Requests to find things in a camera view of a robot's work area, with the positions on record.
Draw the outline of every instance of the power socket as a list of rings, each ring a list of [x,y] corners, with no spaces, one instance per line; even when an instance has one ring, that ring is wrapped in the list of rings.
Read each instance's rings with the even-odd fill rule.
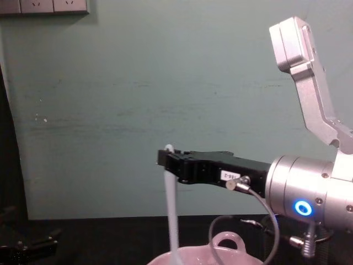
[[[0,15],[21,13],[20,0],[0,0]]]
[[[52,0],[20,0],[22,13],[53,13]]]
[[[54,12],[88,13],[87,0],[53,0]]]

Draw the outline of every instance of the label sticker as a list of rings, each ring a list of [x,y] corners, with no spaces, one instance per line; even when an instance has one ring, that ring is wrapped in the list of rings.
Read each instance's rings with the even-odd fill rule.
[[[238,174],[238,173],[225,171],[225,170],[221,171],[221,180],[223,180],[223,181],[228,181],[228,180],[231,180],[231,179],[237,179],[237,178],[240,178],[240,177],[241,177],[241,175]]]

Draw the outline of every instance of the cable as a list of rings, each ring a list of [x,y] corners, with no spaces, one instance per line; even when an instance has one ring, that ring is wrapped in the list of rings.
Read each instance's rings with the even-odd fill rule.
[[[271,217],[271,221],[272,221],[272,223],[274,225],[275,240],[274,240],[274,245],[272,247],[272,250],[271,250],[269,256],[263,262],[263,265],[268,265],[272,261],[272,259],[275,257],[276,252],[278,250],[279,243],[280,243],[280,228],[278,226],[278,222],[277,222],[276,216],[272,212],[271,208],[265,203],[265,201],[263,201],[263,199],[260,197],[260,195],[258,195],[252,189],[250,189],[249,186],[241,184],[241,185],[237,185],[236,189],[238,189],[238,190],[240,189],[242,191],[247,191],[248,193],[253,195],[255,198],[257,198],[257,200],[262,204],[262,206],[266,209],[266,211],[269,213],[269,215]],[[221,219],[230,219],[230,218],[232,218],[231,215],[222,215],[222,216],[219,216],[219,217],[215,218],[214,221],[211,223],[210,228],[208,230],[208,240],[209,240],[210,246],[211,246],[211,253],[213,255],[213,258],[216,260],[216,262],[219,265],[224,265],[224,263],[221,260],[221,258],[219,257],[219,255],[217,254],[216,248],[215,248],[215,246],[213,244],[213,240],[212,240],[213,228],[215,226],[215,223],[218,222],[219,220],[221,220]]]

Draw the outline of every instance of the pink ceramic pot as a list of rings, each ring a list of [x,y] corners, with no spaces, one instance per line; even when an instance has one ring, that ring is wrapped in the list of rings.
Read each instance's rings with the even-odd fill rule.
[[[237,244],[238,249],[218,246],[221,241],[228,239]],[[243,239],[232,232],[222,232],[213,238],[213,244],[224,265],[261,265],[262,261],[247,254]],[[210,245],[197,247],[181,247],[179,255],[184,265],[217,265],[212,256]],[[151,261],[148,265],[170,265],[170,252],[162,254]]]

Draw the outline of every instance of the blue led ring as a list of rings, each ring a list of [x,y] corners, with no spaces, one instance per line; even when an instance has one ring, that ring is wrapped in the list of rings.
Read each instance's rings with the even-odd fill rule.
[[[300,200],[295,204],[295,209],[297,213],[303,216],[311,215],[313,209],[311,208],[310,204],[305,202],[304,200]]]

